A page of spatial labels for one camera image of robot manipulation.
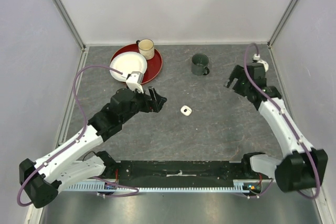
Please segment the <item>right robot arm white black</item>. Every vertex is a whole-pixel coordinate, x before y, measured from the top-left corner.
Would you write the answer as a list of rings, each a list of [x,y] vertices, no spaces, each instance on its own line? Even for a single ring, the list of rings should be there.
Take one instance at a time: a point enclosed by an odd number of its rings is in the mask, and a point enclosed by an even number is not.
[[[236,65],[225,87],[232,87],[253,104],[270,126],[283,155],[282,160],[277,160],[262,152],[245,154],[241,174],[248,179],[258,173],[266,175],[285,193],[320,189],[328,155],[325,150],[316,149],[295,125],[278,89],[267,85],[264,65],[256,62],[245,67]]]

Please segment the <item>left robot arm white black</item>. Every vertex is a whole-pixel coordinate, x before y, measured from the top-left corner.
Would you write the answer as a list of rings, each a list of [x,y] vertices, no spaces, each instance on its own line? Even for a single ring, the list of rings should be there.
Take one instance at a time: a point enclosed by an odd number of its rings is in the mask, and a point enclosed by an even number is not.
[[[26,206],[21,201],[21,194],[26,193],[32,205],[42,208],[60,192],[87,178],[111,178],[115,173],[115,161],[106,151],[80,163],[76,160],[120,132],[123,124],[137,113],[158,113],[166,102],[167,98],[153,87],[149,88],[149,93],[119,89],[82,130],[63,145],[36,161],[27,158],[20,163],[21,187],[17,203]]]

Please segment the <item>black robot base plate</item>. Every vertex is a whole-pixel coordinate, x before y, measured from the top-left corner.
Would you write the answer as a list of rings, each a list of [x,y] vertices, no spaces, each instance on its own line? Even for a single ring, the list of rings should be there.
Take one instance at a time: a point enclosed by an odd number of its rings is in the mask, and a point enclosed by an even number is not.
[[[235,180],[267,180],[246,162],[230,161],[115,161],[106,151],[96,152],[106,165],[100,175],[137,188],[232,187]]]

